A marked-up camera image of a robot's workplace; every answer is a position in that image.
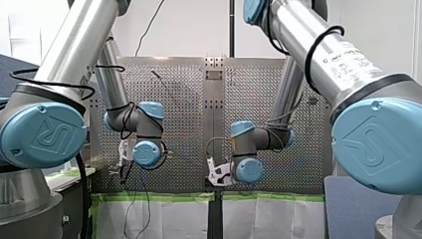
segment wire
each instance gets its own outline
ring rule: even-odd
[[[143,112],[143,114],[148,117],[150,120],[152,120],[161,130],[161,133],[164,133],[164,127],[162,127],[161,123],[159,123],[156,119],[154,119],[152,116],[146,113],[141,107],[136,106],[136,108]]]
[[[24,69],[24,70],[18,70],[18,71],[11,72],[11,73],[9,73],[9,76],[11,78],[15,79],[15,80],[20,80],[20,81],[35,84],[35,85],[38,85],[38,86],[55,86],[55,87],[67,87],[67,88],[90,90],[91,92],[86,97],[82,98],[83,101],[91,98],[96,93],[96,90],[94,88],[90,87],[90,86],[72,85],[72,84],[67,84],[67,83],[39,82],[39,81],[35,81],[35,80],[29,79],[29,78],[18,77],[18,75],[28,74],[28,73],[36,73],[36,72],[38,72],[38,69],[36,69],[36,68],[34,68],[34,69]]]
[[[227,141],[229,141],[230,139],[229,138],[227,138],[227,137],[211,137],[209,140],[208,140],[208,142],[207,142],[207,147],[205,148],[205,151],[206,151],[206,153],[207,153],[207,155],[211,155],[211,153],[209,153],[209,151],[208,151],[208,148],[209,148],[209,146],[210,146],[210,144],[211,144],[211,142],[212,141],[214,141],[214,140],[227,140]]]
[[[76,155],[76,160],[78,163],[78,168],[81,175],[81,184],[82,184],[82,197],[83,197],[83,216],[82,216],[82,230],[81,238],[88,238],[88,220],[89,220],[89,210],[90,210],[90,193],[88,191],[88,179],[87,173],[85,172],[84,161],[82,160],[81,154]]]
[[[307,57],[305,59],[305,78],[307,79],[308,85],[310,85],[311,89],[313,89],[314,92],[318,94],[319,94],[319,90],[315,86],[314,81],[311,76],[311,64],[312,64],[313,56],[317,47],[323,41],[323,39],[330,34],[333,34],[333,33],[338,34],[337,31],[339,31],[339,34],[341,34],[341,36],[344,36],[344,33],[345,33],[344,28],[338,25],[329,27],[322,34],[320,34],[314,41],[313,45],[310,47],[310,50],[308,51]]]
[[[131,172],[132,168],[133,168],[133,161],[132,161],[132,162],[130,163],[130,165],[129,165],[129,169],[128,169],[128,170],[127,170],[127,172],[126,172],[126,176],[125,176],[124,178],[121,178],[121,179],[120,179],[120,184],[122,184],[122,185],[126,185],[127,178],[129,177],[129,175],[130,175],[130,172]]]
[[[131,117],[134,109],[136,108],[136,105],[135,105],[134,102],[129,102],[129,104],[131,105],[130,110],[126,111],[124,113],[123,117],[121,118],[121,121],[122,121],[122,127],[121,127],[121,130],[120,130],[120,139],[121,140],[126,140],[132,135],[132,132],[129,131],[129,129],[126,127],[126,125],[127,125],[128,121],[130,120],[130,117]]]
[[[304,98],[304,92],[302,92],[301,97],[299,98],[298,102],[284,115],[277,117],[277,118],[273,118],[273,119],[268,119],[267,120],[267,126],[270,127],[283,127],[283,126],[290,126],[292,123],[271,123],[274,121],[279,121],[282,120],[286,117],[291,116],[297,109],[298,107],[301,105],[302,99]]]
[[[271,45],[277,50],[277,51],[279,51],[279,52],[281,52],[281,53],[283,53],[283,54],[285,54],[286,56],[289,56],[290,54],[285,50],[285,49],[283,49],[283,45],[282,44],[280,44],[280,47],[279,46],[277,46],[275,43],[274,43],[274,39],[273,39],[273,36],[272,36],[272,28],[271,28],[271,19],[270,19],[270,16],[271,16],[271,1],[272,0],[269,0],[268,1],[268,4],[267,4],[267,31],[268,31],[268,34],[267,34],[267,36],[268,36],[268,39],[270,40],[270,43],[271,43]]]
[[[157,10],[155,11],[154,15],[152,16],[151,21],[149,21],[148,27],[146,28],[146,30],[145,30],[145,32],[143,33],[143,35],[140,37],[140,39],[139,39],[139,44],[137,45],[137,49],[136,49],[136,52],[135,52],[135,54],[134,54],[136,57],[137,57],[137,54],[139,53],[139,50],[140,50],[140,45],[142,45],[142,40],[143,40],[143,38],[146,36],[146,34],[148,34],[149,28],[151,28],[151,25],[152,25],[152,23],[154,22],[154,19],[155,19],[155,17],[157,16],[157,14],[158,14],[158,12],[159,12],[159,10],[160,10],[160,8],[161,8],[162,4],[164,3],[164,1],[165,1],[165,0],[162,0],[162,1],[159,3],[158,8],[157,8]]]
[[[281,152],[281,150],[283,150],[283,148],[285,148],[285,144],[283,143],[282,139],[276,133],[274,133],[270,128],[267,128],[266,126],[258,126],[258,128],[261,128],[261,129],[267,131],[268,133],[270,133],[273,137],[275,137],[279,141],[281,149],[280,150],[273,149],[274,152]]]
[[[146,201],[148,202],[148,220],[146,224],[143,226],[142,230],[140,230],[140,232],[137,233],[135,239],[137,239],[140,236],[140,234],[142,234],[146,230],[146,228],[148,228],[149,223],[151,222],[151,201],[149,200],[149,193],[148,193],[148,190],[146,189],[146,185],[145,185],[145,182],[143,181],[142,175],[140,176],[140,182],[142,183],[143,191],[146,194]]]
[[[109,66],[104,66],[104,65],[96,65],[97,68],[106,68],[106,69],[116,69],[118,72],[122,73],[126,71],[126,68],[123,66],[114,66],[114,65],[109,65]]]
[[[136,235],[135,239],[139,238],[139,236],[146,230],[146,228],[148,228],[148,226],[151,222],[151,201],[149,199],[149,192],[146,189],[145,182],[143,181],[142,170],[140,172],[141,172],[140,182],[142,183],[143,190],[146,194],[146,201],[148,203],[148,220],[146,221],[146,224],[143,226],[142,230],[140,230],[139,233]],[[126,234],[127,216],[128,216],[129,209],[133,206],[135,200],[136,200],[136,191],[133,194],[133,200],[131,201],[130,205],[127,207],[126,213],[125,213],[125,216],[124,216],[123,235],[124,235],[125,238],[129,238]]]

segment green tape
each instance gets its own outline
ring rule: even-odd
[[[93,238],[97,239],[97,226],[99,220],[100,202],[93,197],[91,212],[93,213]]]
[[[211,201],[213,199],[213,193],[181,193],[181,194],[169,194],[169,193],[154,193],[148,192],[149,201],[157,202],[192,202],[192,201]],[[110,201],[146,201],[145,192],[131,192],[125,191],[121,193],[101,193],[94,194],[93,200],[99,202],[110,202]]]
[[[307,202],[324,202],[323,194],[295,194],[286,192],[261,192],[254,193],[245,192],[224,192],[223,200],[254,200],[258,198],[287,200],[287,201],[307,201]]]

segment metal frame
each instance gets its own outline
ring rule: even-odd
[[[202,96],[201,96],[201,103],[198,103],[198,107],[200,109],[193,109],[194,111],[202,111],[202,128],[198,130],[202,130],[202,145],[203,148],[201,149],[201,153],[200,155],[202,155],[201,158],[197,158],[197,162],[200,162],[202,164],[201,166],[201,171],[202,174],[201,175],[197,175],[195,178],[195,180],[200,180],[201,181],[201,185],[200,188],[195,188],[195,189],[175,189],[175,190],[170,190],[170,189],[160,189],[160,188],[155,188],[154,186],[156,186],[157,184],[154,183],[154,186],[149,187],[150,190],[154,190],[157,192],[192,192],[192,191],[205,191],[205,190],[214,190],[213,188],[207,187],[205,185],[204,182],[204,178],[208,175],[208,168],[207,168],[207,161],[206,161],[206,152],[205,152],[205,147],[206,147],[206,143],[208,142],[208,140],[212,137],[223,137],[223,136],[227,136],[227,124],[225,122],[225,118],[227,116],[227,102],[225,102],[225,98],[226,98],[226,84],[228,84],[226,81],[230,81],[230,79],[226,79],[227,74],[226,71],[228,71],[230,68],[237,68],[237,67],[242,67],[242,66],[248,66],[248,68],[251,69],[258,69],[260,71],[261,70],[265,70],[268,72],[271,72],[272,69],[277,69],[277,71],[281,71],[281,69],[283,69],[283,62],[284,60],[269,60],[269,59],[229,59],[229,58],[162,58],[162,57],[156,57],[156,58],[119,58],[118,59],[119,63],[126,66],[127,68],[129,68],[129,71],[133,71],[130,68],[135,67],[135,66],[145,66],[147,68],[153,68],[153,67],[162,67],[163,69],[165,68],[172,68],[173,70],[177,71],[177,69],[179,67],[189,67],[189,66],[196,66],[199,70],[201,71],[201,77],[198,78],[198,81],[202,81],[202,83],[198,83],[201,84],[202,86]],[[127,75],[123,74],[123,79],[125,81],[126,84],[128,84],[128,82],[133,82],[133,79],[136,78],[132,77],[130,79],[127,78]],[[134,94],[133,91],[133,85],[131,85],[131,88],[127,88],[127,92],[128,92],[128,96],[130,98],[133,97],[139,97],[136,96],[136,94]],[[148,93],[148,96],[143,96],[143,97],[147,97],[148,99],[150,98],[150,96],[152,93]],[[156,92],[155,93],[158,96],[161,96],[162,94],[165,94],[165,92]],[[98,95],[97,99],[92,99],[91,101],[91,107],[92,110],[95,109],[95,111],[92,111],[92,118],[91,118],[91,142],[92,142],[92,156],[94,157],[95,161],[92,162],[93,166],[110,166],[109,164],[106,163],[106,165],[102,165],[102,162],[104,162],[103,160],[103,154],[101,153],[101,146],[99,145],[99,136],[101,135],[101,133],[105,133],[106,129],[102,128],[102,117],[101,114],[103,113],[101,111],[101,107],[103,106],[103,102],[101,99],[101,94]],[[272,106],[272,102],[271,100],[268,100],[268,107],[269,109]],[[322,130],[318,130],[318,134],[323,133],[323,136],[318,136],[317,138],[319,138],[317,141],[313,142],[311,141],[310,143],[318,143],[316,145],[322,145],[323,149],[320,149],[322,151],[322,155],[317,155],[316,156],[316,160],[322,160],[322,177],[320,178],[320,187],[318,188],[294,188],[294,187],[230,187],[230,188],[226,188],[226,190],[268,190],[268,191],[290,191],[290,192],[296,192],[296,193],[323,193],[323,186],[322,186],[322,182],[323,182],[323,178],[327,175],[331,174],[331,147],[330,147],[330,125],[328,123],[328,118],[329,118],[329,111],[330,109],[327,106],[327,103],[322,100],[321,98],[319,98],[319,102],[318,102],[318,109],[321,109],[324,111],[324,122],[325,124],[323,125],[323,132]],[[166,127],[166,122],[172,121],[175,119],[165,119],[164,120],[164,127]],[[115,144],[116,144],[116,148],[119,142],[119,138],[118,135],[115,133],[114,134],[115,137]],[[220,164],[225,162],[225,158],[223,158],[223,156],[227,156],[227,154],[225,153],[225,150],[227,150],[227,143],[223,143],[222,140],[214,140],[213,143],[210,145],[209,150],[212,151],[214,159],[216,161],[216,164]],[[179,170],[178,173],[180,174],[180,176],[192,176],[189,175],[189,173],[187,173],[189,171],[189,167],[188,168],[179,168],[177,167],[177,165],[175,165],[176,167],[173,168],[173,170]],[[276,164],[276,166],[283,166],[283,163],[280,161],[280,164]],[[140,172],[138,171],[138,169],[135,167],[134,170],[134,174],[135,175],[139,175]],[[101,174],[100,176],[97,177],[97,179],[101,179],[102,177],[106,176],[105,174]],[[96,179],[94,179],[94,190],[95,191],[104,191],[105,188],[107,188],[107,190],[110,191],[116,191],[116,190],[122,190],[122,187],[118,184],[118,180],[108,180],[108,183],[111,183],[108,187],[102,186],[102,187],[96,187],[96,185],[99,185],[99,183],[104,183],[104,178],[101,179],[101,181],[96,181]],[[129,179],[128,181],[128,185],[130,185],[129,189],[134,189],[134,190],[141,190],[142,188],[140,187],[140,184],[138,183],[137,186],[135,186],[135,180],[134,179]]]

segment black cable loop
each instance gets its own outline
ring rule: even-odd
[[[67,83],[39,82],[39,81],[35,81],[29,78],[18,77],[18,75],[36,73],[36,72],[38,72],[37,68],[23,69],[23,70],[13,71],[9,73],[9,76],[15,80],[20,80],[22,82],[31,83],[38,86],[54,86],[54,87],[66,87],[66,88],[90,90],[91,92],[86,97],[82,98],[83,101],[91,98],[96,93],[96,90],[90,86],[72,85],[72,84],[67,84]]]
[[[339,31],[339,34],[341,34],[341,36],[344,36],[344,33],[345,33],[344,28],[341,27],[341,26],[338,26],[338,25],[329,27],[323,33],[321,33],[316,38],[313,45],[310,47],[310,50],[307,53],[307,57],[305,58],[305,78],[307,79],[308,85],[310,85],[311,89],[313,89],[313,91],[318,93],[318,94],[319,94],[319,90],[315,86],[313,78],[311,76],[311,63],[312,63],[312,60],[313,60],[313,56],[314,56],[314,53],[315,53],[317,47],[323,41],[323,39],[330,34],[333,34],[333,33],[338,34],[337,31]]]
[[[105,68],[105,69],[116,69],[118,72],[123,73],[126,71],[126,68],[123,66],[114,66],[114,65],[110,65],[110,66],[104,66],[104,65],[96,65],[97,68]]]

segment robotic arm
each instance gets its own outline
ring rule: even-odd
[[[271,6],[268,2],[245,1],[245,21],[274,36],[290,53],[285,82],[299,85],[304,72],[309,84],[332,106],[332,148],[340,165],[369,188],[421,193],[422,88],[407,75],[390,75],[376,68],[341,32],[333,30],[323,18],[324,1],[315,2],[322,16],[304,1],[274,0]],[[300,93],[298,86],[281,90],[287,93],[280,99],[294,99]],[[279,109],[294,105],[280,99]],[[287,145],[291,131],[282,132],[279,141]],[[234,122],[231,133],[236,179],[257,181],[262,165],[256,150],[265,149],[271,136],[260,133],[250,121]],[[238,174],[242,171],[252,180]]]
[[[129,103],[108,34],[129,0],[76,1],[35,77],[20,84],[0,113],[0,150],[6,162],[22,168],[48,168],[71,160],[87,136],[78,86],[96,71],[107,114],[105,125],[137,134],[134,160],[153,166],[161,146],[163,106]]]
[[[87,137],[85,89],[96,74],[113,130],[136,132],[134,161],[150,168],[166,153],[161,143],[163,106],[127,100],[110,30],[130,0],[76,0],[34,80],[19,78],[0,106],[0,231],[14,238],[62,238],[62,196],[51,193],[40,168],[61,165],[80,152]],[[77,156],[79,167],[82,160]],[[87,234],[88,186],[82,236]]]

